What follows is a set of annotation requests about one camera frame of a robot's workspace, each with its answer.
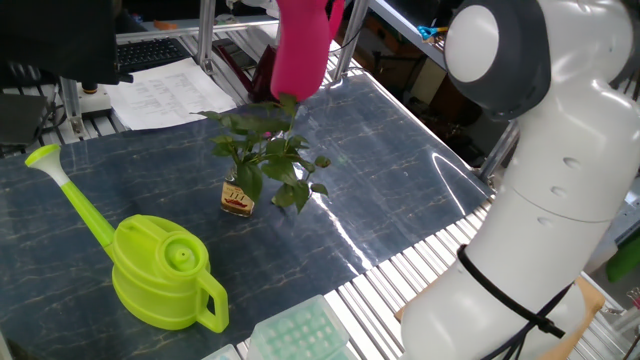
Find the watering can handle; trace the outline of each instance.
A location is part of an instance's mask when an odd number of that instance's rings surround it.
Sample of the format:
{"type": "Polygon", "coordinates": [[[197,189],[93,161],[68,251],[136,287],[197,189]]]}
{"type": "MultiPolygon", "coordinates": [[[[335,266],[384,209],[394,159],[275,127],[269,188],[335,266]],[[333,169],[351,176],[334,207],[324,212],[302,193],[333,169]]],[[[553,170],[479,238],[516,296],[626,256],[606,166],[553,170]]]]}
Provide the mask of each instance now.
{"type": "Polygon", "coordinates": [[[213,298],[216,313],[213,314],[207,309],[206,302],[204,304],[198,304],[197,321],[211,331],[220,333],[229,325],[227,291],[206,269],[202,269],[198,273],[198,285],[213,298]]]}

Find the paper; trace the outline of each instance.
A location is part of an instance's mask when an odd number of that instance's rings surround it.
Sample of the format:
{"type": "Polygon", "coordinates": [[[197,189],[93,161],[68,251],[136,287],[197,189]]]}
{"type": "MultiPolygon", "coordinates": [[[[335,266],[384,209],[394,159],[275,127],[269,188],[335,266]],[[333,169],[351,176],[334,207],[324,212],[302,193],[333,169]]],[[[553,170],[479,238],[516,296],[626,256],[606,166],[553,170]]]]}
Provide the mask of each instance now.
{"type": "Polygon", "coordinates": [[[236,107],[192,59],[136,72],[133,77],[132,84],[105,86],[118,118],[132,130],[186,124],[204,118],[191,113],[236,107]]]}

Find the green plant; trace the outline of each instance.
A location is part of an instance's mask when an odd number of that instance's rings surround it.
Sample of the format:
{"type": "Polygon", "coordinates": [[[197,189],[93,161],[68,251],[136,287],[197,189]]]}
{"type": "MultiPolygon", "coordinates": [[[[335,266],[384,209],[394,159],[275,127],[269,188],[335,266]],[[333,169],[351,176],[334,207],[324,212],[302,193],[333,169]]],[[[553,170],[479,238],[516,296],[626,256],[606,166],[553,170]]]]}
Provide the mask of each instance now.
{"type": "Polygon", "coordinates": [[[211,139],[215,143],[212,154],[231,157],[236,164],[237,183],[253,202],[258,202],[262,193],[262,174],[282,182],[271,199],[277,206],[296,205],[298,212],[309,200],[311,192],[329,196],[322,184],[309,185],[309,176],[317,168],[326,168],[331,160],[318,156],[314,162],[300,156],[298,150],[308,149],[309,142],[301,135],[293,135],[296,116],[296,99],[281,94],[280,103],[255,104],[267,111],[267,117],[256,115],[219,114],[212,111],[200,112],[209,119],[218,121],[226,133],[211,139]],[[282,114],[291,121],[282,120],[282,114]],[[298,179],[293,164],[302,166],[307,175],[298,179]]]}

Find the keyboard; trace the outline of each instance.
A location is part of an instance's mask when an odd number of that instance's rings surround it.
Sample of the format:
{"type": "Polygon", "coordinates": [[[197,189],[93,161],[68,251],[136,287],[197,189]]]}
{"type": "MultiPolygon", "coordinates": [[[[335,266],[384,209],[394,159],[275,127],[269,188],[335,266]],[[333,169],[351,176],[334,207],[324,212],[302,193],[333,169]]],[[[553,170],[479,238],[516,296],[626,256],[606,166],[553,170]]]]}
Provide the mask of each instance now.
{"type": "Polygon", "coordinates": [[[190,56],[177,39],[156,39],[118,45],[118,63],[122,72],[151,69],[190,56]]]}

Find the green watering can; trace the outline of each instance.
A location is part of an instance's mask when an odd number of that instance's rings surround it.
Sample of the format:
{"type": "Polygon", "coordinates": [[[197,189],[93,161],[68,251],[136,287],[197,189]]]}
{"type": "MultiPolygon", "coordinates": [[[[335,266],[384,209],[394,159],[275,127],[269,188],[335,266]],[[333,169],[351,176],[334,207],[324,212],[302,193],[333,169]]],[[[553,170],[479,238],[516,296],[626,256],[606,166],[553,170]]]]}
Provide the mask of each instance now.
{"type": "Polygon", "coordinates": [[[51,176],[69,198],[113,261],[113,287],[133,315],[166,330],[196,321],[217,333],[227,327],[227,292],[211,276],[209,253],[200,239],[154,216],[134,215],[114,230],[62,170],[58,145],[36,150],[25,163],[51,176]],[[215,314],[207,309],[209,296],[215,314]]]}

